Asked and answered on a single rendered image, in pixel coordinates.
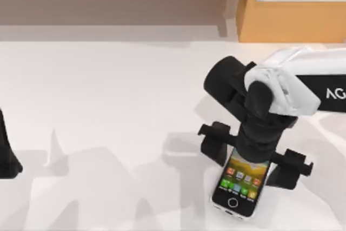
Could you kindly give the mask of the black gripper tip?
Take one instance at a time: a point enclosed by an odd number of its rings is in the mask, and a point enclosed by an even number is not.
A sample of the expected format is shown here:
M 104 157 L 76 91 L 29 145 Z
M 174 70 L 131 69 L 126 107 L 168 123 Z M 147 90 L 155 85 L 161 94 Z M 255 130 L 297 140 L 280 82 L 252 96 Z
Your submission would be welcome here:
M 10 145 L 4 115 L 0 109 L 0 180 L 14 179 L 23 171 L 23 166 Z

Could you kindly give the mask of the black smartphone with colourful screen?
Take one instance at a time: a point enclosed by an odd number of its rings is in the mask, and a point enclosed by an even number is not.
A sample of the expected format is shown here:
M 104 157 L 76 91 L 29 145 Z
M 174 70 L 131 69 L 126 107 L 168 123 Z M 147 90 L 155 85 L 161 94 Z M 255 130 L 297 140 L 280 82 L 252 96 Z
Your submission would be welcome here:
M 216 182 L 210 202 L 216 208 L 241 219 L 252 217 L 270 165 L 269 161 L 249 162 L 234 148 Z

